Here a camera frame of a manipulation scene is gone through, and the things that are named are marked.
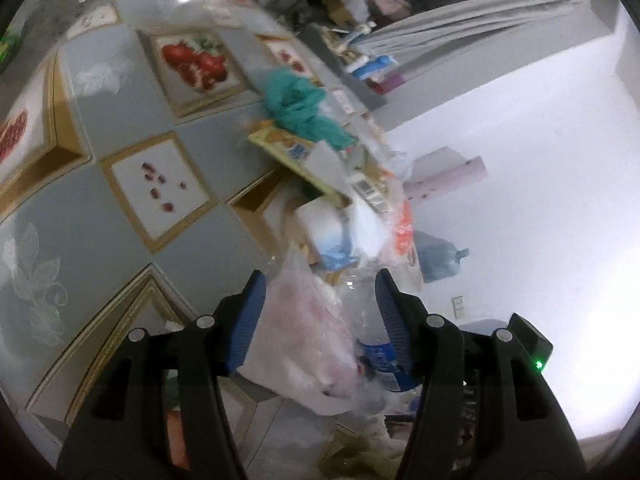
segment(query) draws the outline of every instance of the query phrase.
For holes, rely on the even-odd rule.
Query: electrical outlet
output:
[[[451,298],[451,303],[453,303],[453,310],[458,310],[459,308],[465,307],[465,298],[464,296],[458,296],[456,298]]]
[[[451,298],[451,303],[453,303],[453,315],[456,319],[463,319],[466,315],[465,298],[463,296]]]

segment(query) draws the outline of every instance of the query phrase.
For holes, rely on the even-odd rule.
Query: green cloth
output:
[[[264,102],[276,125],[303,139],[326,142],[337,152],[355,143],[336,121],[318,115],[326,91],[288,68],[273,72],[265,87]]]

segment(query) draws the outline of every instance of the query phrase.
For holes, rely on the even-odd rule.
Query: pink plastic bag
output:
[[[351,409],[357,382],[351,332],[340,299],[292,245],[267,295],[238,371],[319,415]]]

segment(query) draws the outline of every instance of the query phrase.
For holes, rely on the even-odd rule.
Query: pomegranate tile pattern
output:
[[[224,44],[210,32],[151,41],[162,90],[178,117],[246,89]]]
[[[291,40],[275,36],[262,36],[260,34],[258,38],[282,66],[289,66],[294,74],[306,77],[313,82],[319,81],[318,76],[311,69],[305,58],[298,53]]]
[[[50,70],[49,63],[40,68],[0,123],[0,195],[54,142],[47,116]]]

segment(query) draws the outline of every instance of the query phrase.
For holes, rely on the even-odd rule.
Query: blue bottle label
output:
[[[371,366],[376,371],[385,390],[405,392],[412,390],[418,383],[405,374],[396,363],[396,354],[391,343],[383,345],[365,345],[360,343]]]

